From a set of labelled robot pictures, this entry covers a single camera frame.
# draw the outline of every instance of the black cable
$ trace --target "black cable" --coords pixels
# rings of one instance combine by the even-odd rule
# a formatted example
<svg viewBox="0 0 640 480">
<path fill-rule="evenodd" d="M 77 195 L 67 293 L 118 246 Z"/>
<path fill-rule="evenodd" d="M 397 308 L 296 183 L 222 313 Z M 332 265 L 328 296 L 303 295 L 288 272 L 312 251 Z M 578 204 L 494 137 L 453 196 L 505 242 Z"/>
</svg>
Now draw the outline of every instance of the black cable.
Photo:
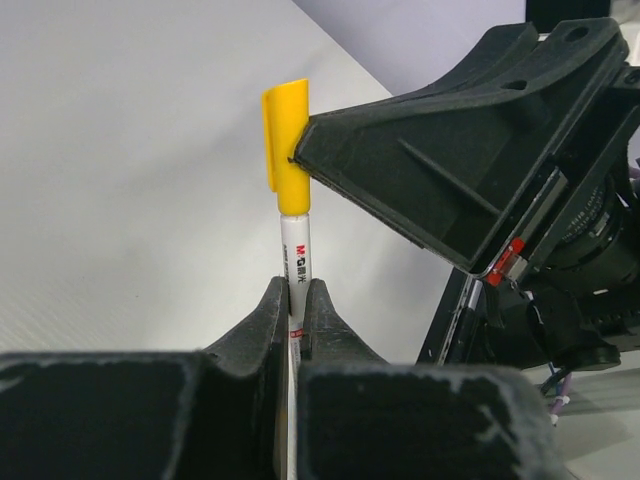
<svg viewBox="0 0 640 480">
<path fill-rule="evenodd" d="M 547 392 L 551 390 L 551 387 L 555 387 L 570 373 L 571 370 L 569 370 L 567 367 L 562 367 L 556 373 L 547 378 L 547 380 L 540 386 L 540 393 L 542 393 L 542 395 L 546 395 Z"/>
</svg>

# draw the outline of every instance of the marker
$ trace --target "marker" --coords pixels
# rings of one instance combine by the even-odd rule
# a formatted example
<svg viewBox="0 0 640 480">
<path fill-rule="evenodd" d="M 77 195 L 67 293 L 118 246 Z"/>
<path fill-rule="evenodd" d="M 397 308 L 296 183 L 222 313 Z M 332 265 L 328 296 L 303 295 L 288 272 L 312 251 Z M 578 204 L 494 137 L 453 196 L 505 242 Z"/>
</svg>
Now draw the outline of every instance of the marker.
<svg viewBox="0 0 640 480">
<path fill-rule="evenodd" d="M 301 361 L 304 309 L 311 281 L 311 186 L 309 175 L 290 159 L 309 122 L 308 80 L 267 90 L 262 96 L 262 115 L 269 187 L 278 195 L 281 213 L 282 258 L 289 283 L 289 341 L 295 379 Z"/>
</svg>

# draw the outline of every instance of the purple cable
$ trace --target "purple cable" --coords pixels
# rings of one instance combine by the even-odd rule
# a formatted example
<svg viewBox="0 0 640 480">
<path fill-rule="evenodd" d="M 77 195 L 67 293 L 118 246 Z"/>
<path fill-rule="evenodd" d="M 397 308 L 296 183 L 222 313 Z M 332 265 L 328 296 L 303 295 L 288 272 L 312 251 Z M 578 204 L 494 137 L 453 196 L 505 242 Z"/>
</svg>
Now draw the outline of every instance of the purple cable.
<svg viewBox="0 0 640 480">
<path fill-rule="evenodd" d="M 559 397 L 566 397 L 569 393 L 569 389 L 571 388 L 571 374 L 567 375 L 562 382 L 562 390 L 560 390 Z M 561 398 L 556 398 L 553 404 L 551 405 L 550 413 L 551 415 L 558 415 L 560 410 L 564 407 L 564 403 Z"/>
</svg>

